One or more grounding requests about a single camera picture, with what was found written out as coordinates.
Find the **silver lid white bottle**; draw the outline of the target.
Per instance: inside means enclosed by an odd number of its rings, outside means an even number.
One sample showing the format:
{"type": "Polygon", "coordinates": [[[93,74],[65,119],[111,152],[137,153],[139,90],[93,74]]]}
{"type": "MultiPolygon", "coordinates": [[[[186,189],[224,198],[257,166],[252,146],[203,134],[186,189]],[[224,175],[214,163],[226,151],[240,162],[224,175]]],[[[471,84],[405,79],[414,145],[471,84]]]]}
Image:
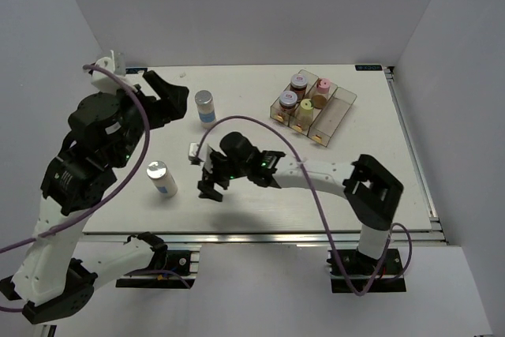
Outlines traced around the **silver lid white bottle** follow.
{"type": "Polygon", "coordinates": [[[146,173],[161,194],[167,197],[173,197],[177,194],[177,184],[163,161],[153,161],[149,163],[146,173]]]}

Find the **orange label sauce jar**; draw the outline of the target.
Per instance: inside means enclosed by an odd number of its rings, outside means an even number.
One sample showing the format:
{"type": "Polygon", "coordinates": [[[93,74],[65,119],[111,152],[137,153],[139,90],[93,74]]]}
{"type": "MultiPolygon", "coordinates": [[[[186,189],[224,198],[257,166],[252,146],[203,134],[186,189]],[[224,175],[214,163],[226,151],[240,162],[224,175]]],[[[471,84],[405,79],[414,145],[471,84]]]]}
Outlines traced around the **orange label sauce jar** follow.
{"type": "Polygon", "coordinates": [[[280,116],[289,117],[297,106],[297,95],[291,90],[284,91],[279,96],[280,116]]]}

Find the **yellow lid spice bottle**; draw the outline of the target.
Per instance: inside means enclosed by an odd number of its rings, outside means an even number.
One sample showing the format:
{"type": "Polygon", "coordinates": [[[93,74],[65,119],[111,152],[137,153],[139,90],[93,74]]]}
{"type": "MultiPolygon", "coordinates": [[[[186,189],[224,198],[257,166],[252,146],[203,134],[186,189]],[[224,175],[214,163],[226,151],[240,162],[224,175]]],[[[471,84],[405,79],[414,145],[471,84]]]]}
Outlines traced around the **yellow lid spice bottle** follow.
{"type": "Polygon", "coordinates": [[[297,112],[297,126],[301,130],[307,130],[313,121],[314,106],[310,99],[303,99],[297,112]]]}

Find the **dark brown sauce jar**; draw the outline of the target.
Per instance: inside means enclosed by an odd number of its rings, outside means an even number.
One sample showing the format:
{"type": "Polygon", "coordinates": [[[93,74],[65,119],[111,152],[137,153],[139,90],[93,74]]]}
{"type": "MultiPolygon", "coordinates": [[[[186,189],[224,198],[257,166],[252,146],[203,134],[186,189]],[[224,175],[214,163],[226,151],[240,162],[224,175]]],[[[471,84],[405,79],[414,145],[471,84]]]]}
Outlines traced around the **dark brown sauce jar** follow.
{"type": "Polygon", "coordinates": [[[290,78],[290,90],[297,95],[298,103],[304,99],[307,86],[308,79],[304,74],[297,73],[290,78]]]}

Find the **pink lid spice bottle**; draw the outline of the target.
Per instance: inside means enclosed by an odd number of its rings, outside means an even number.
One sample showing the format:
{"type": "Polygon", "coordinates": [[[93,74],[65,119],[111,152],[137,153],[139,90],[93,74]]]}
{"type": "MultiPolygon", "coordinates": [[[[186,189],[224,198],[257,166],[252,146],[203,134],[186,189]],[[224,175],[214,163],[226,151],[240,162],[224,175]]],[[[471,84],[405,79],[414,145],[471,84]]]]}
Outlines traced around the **pink lid spice bottle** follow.
{"type": "Polygon", "coordinates": [[[329,92],[331,89],[331,82],[326,78],[320,78],[316,83],[316,89],[314,90],[311,101],[315,109],[323,109],[328,101],[329,92]]]}

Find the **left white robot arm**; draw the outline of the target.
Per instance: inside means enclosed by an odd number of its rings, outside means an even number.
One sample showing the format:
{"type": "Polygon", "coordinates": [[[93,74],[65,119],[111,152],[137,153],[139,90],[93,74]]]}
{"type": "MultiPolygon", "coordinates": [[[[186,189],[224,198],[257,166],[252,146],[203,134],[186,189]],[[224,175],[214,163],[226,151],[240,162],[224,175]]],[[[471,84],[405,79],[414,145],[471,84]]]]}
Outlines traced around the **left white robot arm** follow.
{"type": "Polygon", "coordinates": [[[186,114],[187,87],[154,71],[143,78],[152,95],[114,78],[111,92],[82,99],[68,118],[69,133],[43,178],[30,248],[18,271],[1,281],[1,292],[24,302],[21,312],[32,324],[76,314],[96,290],[123,275],[166,270],[166,243],[150,232],[131,235],[115,252],[90,261],[73,255],[92,213],[122,190],[115,171],[136,147],[148,148],[153,129],[186,114]]]}

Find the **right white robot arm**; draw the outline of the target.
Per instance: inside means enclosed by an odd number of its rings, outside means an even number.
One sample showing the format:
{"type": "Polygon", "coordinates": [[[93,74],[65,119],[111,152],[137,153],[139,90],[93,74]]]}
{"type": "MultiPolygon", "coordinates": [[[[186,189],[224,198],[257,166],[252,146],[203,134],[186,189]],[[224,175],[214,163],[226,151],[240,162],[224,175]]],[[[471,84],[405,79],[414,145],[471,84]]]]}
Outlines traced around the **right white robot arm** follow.
{"type": "Polygon", "coordinates": [[[189,161],[202,168],[200,197],[222,201],[217,186],[247,178],[262,188],[314,189],[345,199],[361,222],[356,261],[373,273],[385,262],[384,248],[404,186],[371,155],[353,163],[298,162],[284,152],[261,151],[239,132],[228,133],[220,149],[197,143],[189,146],[189,161]]]}

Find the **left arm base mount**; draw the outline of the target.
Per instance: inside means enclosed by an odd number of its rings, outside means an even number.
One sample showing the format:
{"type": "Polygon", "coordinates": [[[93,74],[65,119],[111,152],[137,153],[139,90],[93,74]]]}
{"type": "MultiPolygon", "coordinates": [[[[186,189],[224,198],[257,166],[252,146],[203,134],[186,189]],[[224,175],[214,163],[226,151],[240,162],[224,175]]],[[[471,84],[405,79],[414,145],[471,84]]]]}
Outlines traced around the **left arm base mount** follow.
{"type": "Polygon", "coordinates": [[[127,275],[116,281],[116,288],[129,289],[190,289],[194,279],[190,276],[196,274],[196,269],[191,265],[196,263],[192,258],[194,252],[187,249],[169,249],[167,243],[151,232],[133,234],[128,236],[127,242],[137,238],[147,242],[154,249],[154,256],[143,271],[155,271],[154,274],[127,275]]]}

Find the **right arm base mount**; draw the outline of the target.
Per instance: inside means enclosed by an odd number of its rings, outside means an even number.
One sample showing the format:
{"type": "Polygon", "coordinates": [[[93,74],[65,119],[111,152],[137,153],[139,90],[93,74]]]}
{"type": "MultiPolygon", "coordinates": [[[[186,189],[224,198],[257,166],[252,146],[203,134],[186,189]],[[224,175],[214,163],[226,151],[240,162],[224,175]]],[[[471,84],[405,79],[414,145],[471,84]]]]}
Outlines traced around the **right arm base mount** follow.
{"type": "MultiPolygon", "coordinates": [[[[376,262],[365,256],[360,256],[356,249],[339,249],[337,253],[353,286],[357,290],[363,291],[375,270],[376,262]]],[[[351,294],[352,291],[347,286],[331,250],[328,252],[327,264],[330,268],[331,292],[333,294],[351,294]]],[[[405,293],[406,291],[400,253],[398,249],[389,249],[383,266],[377,272],[368,292],[392,294],[405,293]]]]}

